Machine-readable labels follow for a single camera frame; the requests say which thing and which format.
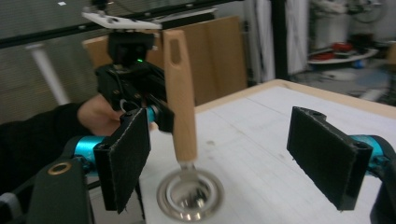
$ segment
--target metal bowl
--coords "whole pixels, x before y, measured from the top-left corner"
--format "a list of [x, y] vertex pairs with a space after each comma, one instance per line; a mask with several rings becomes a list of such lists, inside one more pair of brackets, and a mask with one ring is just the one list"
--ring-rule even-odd
[[223, 194], [223, 186], [214, 175], [189, 169], [167, 176], [157, 190], [157, 201], [169, 217], [198, 221], [219, 209]]

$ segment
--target wooden stick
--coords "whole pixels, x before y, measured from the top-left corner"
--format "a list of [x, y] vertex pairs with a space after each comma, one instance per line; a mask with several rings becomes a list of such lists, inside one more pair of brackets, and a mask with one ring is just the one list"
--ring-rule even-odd
[[175, 113], [173, 140], [177, 161], [197, 158], [194, 91], [184, 32], [164, 32], [164, 71], [168, 107]]

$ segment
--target table surface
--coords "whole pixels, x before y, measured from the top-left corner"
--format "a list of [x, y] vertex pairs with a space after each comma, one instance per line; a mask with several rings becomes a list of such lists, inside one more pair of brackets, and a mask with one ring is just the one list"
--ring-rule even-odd
[[[283, 80], [226, 96], [196, 110], [195, 166], [225, 190], [220, 210], [200, 223], [370, 223], [381, 182], [364, 177], [354, 211], [337, 211], [286, 150], [293, 106], [317, 110], [346, 134], [376, 134], [396, 146], [396, 108]], [[183, 223], [157, 204], [161, 181], [179, 169], [172, 135], [152, 131], [140, 176], [147, 223]]]

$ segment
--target white pole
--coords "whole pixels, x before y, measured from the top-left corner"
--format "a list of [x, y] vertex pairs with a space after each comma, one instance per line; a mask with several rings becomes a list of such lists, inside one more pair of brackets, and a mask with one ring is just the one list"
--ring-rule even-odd
[[70, 103], [70, 100], [64, 91], [64, 87], [62, 86], [55, 69], [53, 69], [52, 64], [50, 63], [47, 52], [42, 47], [42, 44], [34, 44], [27, 46], [26, 49], [29, 49], [32, 53], [35, 63], [40, 69], [41, 75], [46, 79], [52, 94], [58, 102], [58, 105], [68, 104]]

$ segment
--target shelf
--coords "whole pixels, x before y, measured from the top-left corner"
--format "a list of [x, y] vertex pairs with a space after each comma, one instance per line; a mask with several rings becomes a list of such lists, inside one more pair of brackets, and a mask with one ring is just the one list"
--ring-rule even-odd
[[324, 61], [308, 61], [310, 64], [332, 64], [332, 63], [349, 63], [361, 59], [373, 57], [378, 53], [378, 49], [369, 49], [365, 54], [352, 56], [347, 59], [329, 59]]

